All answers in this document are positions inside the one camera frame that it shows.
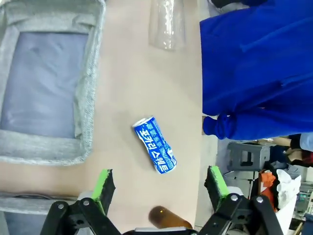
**blue and white can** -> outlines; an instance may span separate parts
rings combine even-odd
[[[177,161],[172,148],[165,141],[154,117],[143,118],[136,122],[133,128],[139,139],[145,144],[158,173],[164,174],[176,167]]]

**gray felt bin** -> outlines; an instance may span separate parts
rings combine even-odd
[[[76,199],[0,192],[0,235],[39,235],[52,203],[65,200],[71,205]]]
[[[86,160],[104,16],[103,0],[0,6],[0,161]]]

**blue jacket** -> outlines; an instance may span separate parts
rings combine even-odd
[[[313,132],[313,0],[254,4],[200,23],[203,130],[256,140]]]

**table surface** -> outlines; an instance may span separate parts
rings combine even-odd
[[[93,152],[65,167],[0,163],[0,190],[79,195],[102,169],[116,190],[108,217],[121,231],[149,227],[162,205],[194,224],[201,154],[201,46],[197,1],[185,0],[186,47],[148,45],[149,0],[109,0],[100,53]],[[178,161],[158,174],[132,124],[154,115]]]

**floor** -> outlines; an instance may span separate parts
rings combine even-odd
[[[218,15],[218,12],[208,4],[207,0],[198,0],[198,6],[200,21]],[[205,225],[213,213],[209,194],[204,187],[207,168],[210,165],[217,165],[222,173],[228,172],[227,164],[229,162],[229,155],[227,145],[229,142],[230,140],[218,140],[215,136],[202,136],[199,194],[195,221],[195,230],[197,231]],[[253,172],[241,172],[240,175],[236,176],[243,179],[252,179]],[[245,196],[249,195],[250,184],[248,181],[232,180],[230,178],[225,178],[228,186],[237,186],[243,191]]]

